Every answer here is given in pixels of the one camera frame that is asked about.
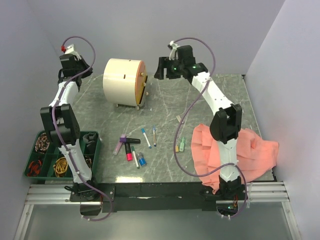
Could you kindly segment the green compartment tray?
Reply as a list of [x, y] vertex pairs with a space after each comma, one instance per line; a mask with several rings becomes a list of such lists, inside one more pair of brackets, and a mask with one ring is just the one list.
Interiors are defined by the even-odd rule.
[[[101, 149], [101, 140], [97, 133], [95, 145], [86, 146], [83, 136], [87, 133], [97, 133], [96, 131], [82, 131], [80, 134], [80, 150], [85, 162], [94, 175], [97, 171], [98, 160]], [[42, 130], [37, 133], [31, 148], [23, 175], [30, 179], [40, 181], [72, 181], [73, 174], [67, 162], [58, 163], [64, 155], [53, 144], [49, 143], [46, 133]]]

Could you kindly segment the green clip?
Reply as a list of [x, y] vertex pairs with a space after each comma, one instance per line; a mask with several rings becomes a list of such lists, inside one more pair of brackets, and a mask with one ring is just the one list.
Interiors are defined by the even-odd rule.
[[186, 145], [186, 138], [185, 138], [185, 137], [182, 137], [182, 138], [180, 139], [180, 143], [179, 143], [179, 146], [178, 146], [179, 152], [184, 152], [184, 150], [185, 150], [185, 145]]

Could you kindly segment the purple cap black highlighter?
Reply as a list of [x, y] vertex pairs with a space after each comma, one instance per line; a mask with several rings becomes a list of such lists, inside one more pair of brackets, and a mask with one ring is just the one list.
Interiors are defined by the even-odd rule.
[[130, 138], [130, 137], [126, 137], [126, 136], [121, 136], [119, 138], [119, 141], [121, 143], [128, 143], [128, 144], [140, 144], [141, 140], [138, 138]]

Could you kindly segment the light blue acrylic marker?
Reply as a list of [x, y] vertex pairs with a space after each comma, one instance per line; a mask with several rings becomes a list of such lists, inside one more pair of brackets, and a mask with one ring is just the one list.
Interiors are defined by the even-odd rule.
[[151, 145], [151, 143], [150, 143], [150, 141], [149, 141], [149, 139], [148, 139], [148, 136], [147, 136], [147, 134], [146, 134], [145, 129], [142, 128], [142, 129], [141, 129], [141, 132], [142, 132], [142, 134], [143, 134], [143, 136], [144, 136], [144, 138], [145, 138], [145, 140], [146, 140], [146, 143], [147, 143], [147, 145], [148, 145], [148, 148], [151, 149], [151, 148], [152, 148], [152, 145]]

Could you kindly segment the grey cloth bundle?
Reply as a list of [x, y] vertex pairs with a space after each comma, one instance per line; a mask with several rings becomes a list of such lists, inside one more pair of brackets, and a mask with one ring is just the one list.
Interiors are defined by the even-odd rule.
[[98, 139], [98, 135], [95, 132], [89, 132], [82, 137], [82, 140], [87, 147], [95, 145], [97, 142], [97, 139]]

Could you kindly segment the black base bar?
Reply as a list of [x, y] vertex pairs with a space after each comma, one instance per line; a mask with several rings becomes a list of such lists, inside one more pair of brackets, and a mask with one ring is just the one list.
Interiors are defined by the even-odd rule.
[[76, 189], [66, 186], [70, 192], [69, 200], [80, 203], [80, 212], [85, 216], [119, 211], [156, 211], [156, 210], [196, 210], [216, 211], [218, 201], [232, 202], [244, 200], [245, 187], [222, 195], [213, 193], [209, 186], [201, 182], [160, 182], [160, 183], [100, 183], [100, 195], [86, 186]]

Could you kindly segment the salmon pink cloth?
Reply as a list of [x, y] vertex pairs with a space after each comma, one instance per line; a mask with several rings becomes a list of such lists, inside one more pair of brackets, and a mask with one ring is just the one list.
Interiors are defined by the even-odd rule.
[[[263, 140], [249, 128], [241, 129], [237, 138], [237, 165], [247, 182], [252, 182], [276, 166], [279, 143]], [[210, 128], [199, 124], [193, 130], [191, 153], [198, 175], [211, 172], [220, 166], [218, 143], [213, 139]]]

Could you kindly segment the green cap silver marker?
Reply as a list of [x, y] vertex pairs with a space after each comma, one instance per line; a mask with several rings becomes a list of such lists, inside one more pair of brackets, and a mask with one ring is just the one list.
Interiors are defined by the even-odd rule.
[[138, 159], [137, 159], [137, 156], [136, 156], [136, 151], [135, 151], [134, 146], [131, 146], [131, 151], [132, 151], [133, 159], [134, 159], [134, 162], [135, 162], [135, 166], [136, 166], [137, 169], [139, 169], [140, 165], [139, 165], [139, 162], [138, 162]]

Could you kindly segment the blue bottle grey cap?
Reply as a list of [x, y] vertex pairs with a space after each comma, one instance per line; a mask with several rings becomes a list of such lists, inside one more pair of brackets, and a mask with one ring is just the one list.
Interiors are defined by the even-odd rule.
[[142, 152], [137, 153], [137, 159], [141, 167], [144, 167], [147, 165], [147, 162]]

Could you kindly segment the cream round drawer cabinet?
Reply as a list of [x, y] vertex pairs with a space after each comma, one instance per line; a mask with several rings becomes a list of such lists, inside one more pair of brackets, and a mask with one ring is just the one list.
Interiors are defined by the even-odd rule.
[[142, 60], [111, 58], [103, 73], [103, 92], [108, 102], [139, 110], [147, 95], [148, 74]]

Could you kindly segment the aluminium rail frame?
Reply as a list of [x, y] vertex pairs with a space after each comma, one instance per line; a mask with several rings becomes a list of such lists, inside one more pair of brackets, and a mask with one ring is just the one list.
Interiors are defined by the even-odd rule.
[[227, 197], [213, 194], [209, 187], [199, 182], [101, 183], [98, 187], [108, 198], [101, 200], [98, 196], [84, 196], [82, 192], [71, 190], [71, 185], [66, 183], [32, 184], [14, 238], [24, 239], [36, 205], [96, 205], [104, 211], [112, 206], [112, 210], [118, 212], [193, 209], [215, 211], [217, 207], [242, 203], [246, 207], [251, 203], [281, 203], [292, 238], [302, 238], [283, 182], [252, 182], [240, 188], [236, 195]]

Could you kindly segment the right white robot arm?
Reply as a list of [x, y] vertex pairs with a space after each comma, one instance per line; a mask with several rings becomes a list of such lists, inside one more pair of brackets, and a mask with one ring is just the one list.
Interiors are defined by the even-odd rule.
[[232, 103], [215, 84], [203, 63], [197, 63], [190, 45], [180, 46], [174, 41], [168, 45], [169, 56], [160, 57], [154, 78], [178, 79], [183, 77], [195, 87], [209, 105], [213, 119], [209, 131], [217, 141], [220, 157], [218, 195], [232, 199], [245, 186], [241, 174], [236, 169], [237, 139], [242, 125], [242, 107]]

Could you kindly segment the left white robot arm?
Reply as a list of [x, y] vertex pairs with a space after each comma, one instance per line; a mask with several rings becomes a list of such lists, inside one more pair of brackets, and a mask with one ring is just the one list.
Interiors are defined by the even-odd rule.
[[44, 131], [66, 158], [74, 184], [87, 184], [92, 170], [87, 166], [80, 147], [81, 130], [72, 109], [82, 78], [92, 73], [90, 66], [78, 54], [65, 53], [59, 57], [58, 90], [49, 106], [40, 109]]

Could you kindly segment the pink cap black highlighter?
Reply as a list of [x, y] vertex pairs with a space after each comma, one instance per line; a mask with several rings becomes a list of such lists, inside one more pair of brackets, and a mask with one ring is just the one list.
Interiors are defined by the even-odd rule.
[[130, 162], [133, 160], [131, 145], [130, 143], [126, 142], [124, 143], [124, 147], [125, 147], [126, 160]]

